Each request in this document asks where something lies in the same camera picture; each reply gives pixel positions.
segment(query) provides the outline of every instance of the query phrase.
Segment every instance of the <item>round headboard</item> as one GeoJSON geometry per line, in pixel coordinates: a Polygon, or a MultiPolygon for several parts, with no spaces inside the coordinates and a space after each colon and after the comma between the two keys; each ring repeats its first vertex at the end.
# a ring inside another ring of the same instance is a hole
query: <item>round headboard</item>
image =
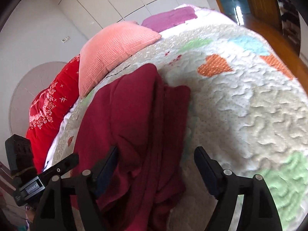
{"type": "Polygon", "coordinates": [[[11,134],[25,136],[29,127],[29,108],[39,92],[46,89],[55,79],[65,62],[47,62],[31,69],[20,80],[13,93],[9,124],[11,134]]]}

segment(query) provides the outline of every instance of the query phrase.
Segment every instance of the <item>red velvet cushion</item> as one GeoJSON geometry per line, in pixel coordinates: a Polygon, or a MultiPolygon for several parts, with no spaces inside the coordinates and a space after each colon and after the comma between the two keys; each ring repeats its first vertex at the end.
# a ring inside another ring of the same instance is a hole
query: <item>red velvet cushion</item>
{"type": "Polygon", "coordinates": [[[64,116],[79,97],[80,55],[64,66],[50,86],[40,92],[29,110],[30,127],[26,138],[31,142],[34,165],[38,171],[44,168],[49,148],[60,129],[64,116]]]}

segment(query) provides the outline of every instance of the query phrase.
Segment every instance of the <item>patchwork quilt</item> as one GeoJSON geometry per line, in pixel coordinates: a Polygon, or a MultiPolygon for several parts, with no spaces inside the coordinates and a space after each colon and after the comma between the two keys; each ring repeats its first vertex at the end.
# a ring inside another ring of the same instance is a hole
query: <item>patchwork quilt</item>
{"type": "MultiPolygon", "coordinates": [[[[170,86],[191,89],[181,160],[187,191],[171,212],[168,230],[204,230],[215,208],[194,164],[197,146],[239,176],[261,174],[283,230],[296,230],[308,212],[307,96],[266,40],[243,27],[208,25],[182,32],[123,62],[79,100],[53,164],[73,152],[95,93],[149,62],[170,86]]],[[[239,197],[230,230],[236,230],[241,204],[239,197]]],[[[82,230],[80,219],[76,222],[82,230]]]]}

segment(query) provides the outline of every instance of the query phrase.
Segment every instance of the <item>metal bolt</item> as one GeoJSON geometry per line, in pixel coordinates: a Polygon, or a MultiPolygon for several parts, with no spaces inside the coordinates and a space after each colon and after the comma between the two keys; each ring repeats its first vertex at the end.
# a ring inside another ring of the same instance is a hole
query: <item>metal bolt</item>
{"type": "Polygon", "coordinates": [[[90,174],[91,174],[91,170],[86,169],[86,170],[82,171],[83,176],[88,176],[90,174]]]}
{"type": "Polygon", "coordinates": [[[224,174],[225,174],[226,176],[230,176],[230,175],[232,175],[232,171],[231,171],[230,169],[225,169],[225,170],[224,170],[224,174]]]}
{"type": "Polygon", "coordinates": [[[256,177],[257,180],[263,180],[263,176],[262,175],[256,174],[255,177],[256,177]]]}
{"type": "Polygon", "coordinates": [[[53,177],[52,177],[52,181],[57,181],[57,180],[59,180],[59,179],[60,179],[59,176],[53,176],[53,177]]]}

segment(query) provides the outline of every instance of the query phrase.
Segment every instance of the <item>purple cloth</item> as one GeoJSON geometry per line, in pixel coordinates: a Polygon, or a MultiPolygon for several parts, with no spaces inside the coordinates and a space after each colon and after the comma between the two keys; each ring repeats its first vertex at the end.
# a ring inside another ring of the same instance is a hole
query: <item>purple cloth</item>
{"type": "Polygon", "coordinates": [[[197,16],[192,7],[183,7],[150,16],[142,22],[141,26],[150,28],[159,33],[195,18],[197,18],[197,16]]]}

